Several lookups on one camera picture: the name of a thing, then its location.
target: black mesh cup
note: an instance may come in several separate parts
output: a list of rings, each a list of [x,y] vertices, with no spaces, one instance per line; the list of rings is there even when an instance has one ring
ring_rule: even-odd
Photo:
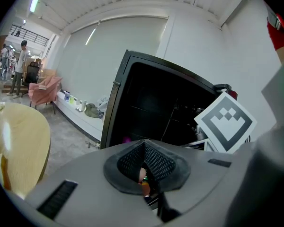
[[[142,194],[137,183],[144,162],[157,181],[159,192],[181,188],[190,174],[190,165],[184,158],[151,140],[140,140],[107,159],[104,175],[119,191]]]

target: white wall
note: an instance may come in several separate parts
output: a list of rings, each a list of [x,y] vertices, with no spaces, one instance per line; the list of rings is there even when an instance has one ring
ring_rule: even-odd
[[[182,66],[213,84],[229,83],[225,71],[229,64],[225,57],[222,31],[207,19],[195,13],[175,11],[165,29],[162,42],[165,52],[157,56]]]
[[[50,50],[47,58],[45,67],[47,69],[56,70],[59,66],[60,59],[62,57],[64,48],[68,40],[70,39],[71,34],[63,33],[54,43],[53,48]]]
[[[51,38],[47,42],[46,47],[44,49],[44,52],[43,52],[43,55],[42,55],[43,58],[44,57],[46,57],[46,58],[50,57],[50,54],[52,53],[58,39],[59,39],[58,35],[52,34]]]
[[[249,0],[227,21],[223,32],[228,46],[230,84],[238,101],[257,119],[255,140],[275,124],[275,117],[261,91],[280,68],[280,61],[267,30],[263,0]]]
[[[93,103],[102,95],[109,96],[126,49],[155,55],[166,21],[154,17],[105,21],[88,45],[85,43],[95,26],[72,34],[57,68],[63,89]]]
[[[157,53],[213,84],[230,84],[238,101],[258,121],[252,140],[275,124],[261,93],[280,68],[266,17],[262,0],[249,0],[222,30],[193,11],[176,10],[169,17]]]
[[[26,24],[23,26],[24,29],[27,29],[31,32],[34,32],[38,35],[41,35],[47,39],[50,39],[52,37],[52,31],[38,25],[38,24],[35,24],[31,21],[27,21]]]

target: railing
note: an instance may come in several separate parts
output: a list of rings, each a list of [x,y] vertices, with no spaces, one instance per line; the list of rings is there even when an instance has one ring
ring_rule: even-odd
[[[9,35],[16,36],[16,37],[19,37],[19,38],[23,38],[25,40],[29,40],[29,41],[32,41],[34,43],[37,43],[37,44],[40,44],[40,45],[43,45],[43,46],[46,46],[46,44],[48,42],[47,38],[45,38],[41,35],[37,35],[34,32],[31,32],[27,29],[21,28],[21,27],[16,26],[16,25],[11,26],[11,29],[9,31]]]

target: red cloth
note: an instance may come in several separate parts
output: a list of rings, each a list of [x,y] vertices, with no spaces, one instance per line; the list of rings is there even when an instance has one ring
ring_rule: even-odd
[[[267,28],[275,50],[284,47],[284,32],[272,27],[269,22],[267,22]]]

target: black chair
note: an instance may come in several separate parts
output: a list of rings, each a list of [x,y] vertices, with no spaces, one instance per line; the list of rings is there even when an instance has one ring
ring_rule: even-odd
[[[37,62],[31,62],[29,66],[27,67],[27,76],[25,77],[25,80],[22,82],[22,85],[28,87],[29,89],[30,83],[38,83],[39,69],[40,67],[38,67]]]

